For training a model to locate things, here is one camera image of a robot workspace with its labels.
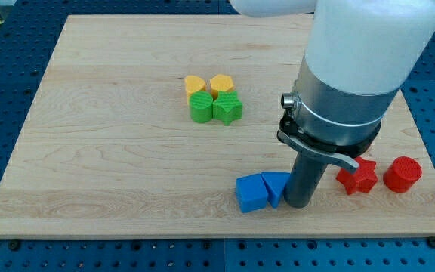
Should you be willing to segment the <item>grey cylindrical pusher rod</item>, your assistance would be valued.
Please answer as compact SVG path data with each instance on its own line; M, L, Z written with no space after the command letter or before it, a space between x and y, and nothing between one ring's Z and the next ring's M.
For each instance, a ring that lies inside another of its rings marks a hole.
M307 206L327 165L303 153L297 153L284 190L285 201L294 208Z

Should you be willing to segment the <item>silver tool mount with clamp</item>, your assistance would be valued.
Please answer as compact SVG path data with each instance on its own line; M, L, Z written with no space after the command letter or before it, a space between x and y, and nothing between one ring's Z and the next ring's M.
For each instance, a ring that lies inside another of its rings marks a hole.
M397 93L360 94L333 88L303 59L293 89L282 94L285 110L278 139L297 152L295 163L309 171L337 165L351 173L381 128Z

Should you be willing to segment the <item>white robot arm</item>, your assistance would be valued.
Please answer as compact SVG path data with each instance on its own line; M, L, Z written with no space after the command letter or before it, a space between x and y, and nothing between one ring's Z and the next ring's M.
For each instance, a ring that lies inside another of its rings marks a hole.
M248 17L313 14L278 139L297 157L284 189L308 205L328 165L349 172L371 145L398 89L435 32L435 0L232 0Z

